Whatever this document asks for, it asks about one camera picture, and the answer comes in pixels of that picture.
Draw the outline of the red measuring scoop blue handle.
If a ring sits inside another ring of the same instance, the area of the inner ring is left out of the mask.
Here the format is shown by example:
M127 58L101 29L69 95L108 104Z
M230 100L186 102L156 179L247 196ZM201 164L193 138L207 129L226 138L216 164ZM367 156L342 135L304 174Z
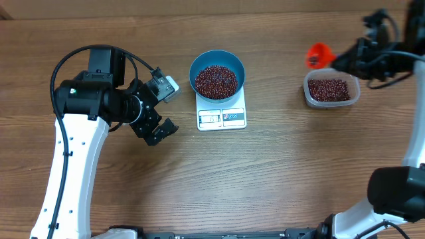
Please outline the red measuring scoop blue handle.
M317 56L319 58L319 63L316 66L311 67L308 64L308 58L310 56ZM306 66L311 69L321 69L325 68L326 66L330 65L337 56L333 54L331 48L322 42L315 43L307 52L306 54Z

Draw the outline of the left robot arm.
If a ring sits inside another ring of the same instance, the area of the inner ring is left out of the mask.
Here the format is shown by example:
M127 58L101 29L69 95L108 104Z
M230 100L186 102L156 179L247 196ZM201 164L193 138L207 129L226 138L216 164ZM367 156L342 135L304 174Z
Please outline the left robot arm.
M89 45L88 68L60 84L50 83L55 147L42 210L31 238L90 238L90 205L102 146L110 132L129 125L149 146L178 127L155 107L180 92L174 79L151 68L151 79L124 84L126 63L140 57L116 46Z

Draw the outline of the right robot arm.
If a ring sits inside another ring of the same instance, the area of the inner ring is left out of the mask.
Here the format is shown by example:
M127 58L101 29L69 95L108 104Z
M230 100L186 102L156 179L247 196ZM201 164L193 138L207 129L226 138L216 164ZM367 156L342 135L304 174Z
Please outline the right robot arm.
M367 197L345 212L329 215L306 238L376 238L387 228L424 218L424 0L408 5L404 33L394 19L379 9L363 19L369 29L347 52L333 56L328 48L309 50L306 64L317 72L330 68L386 88L411 76L416 79L414 126L399 167L376 169Z

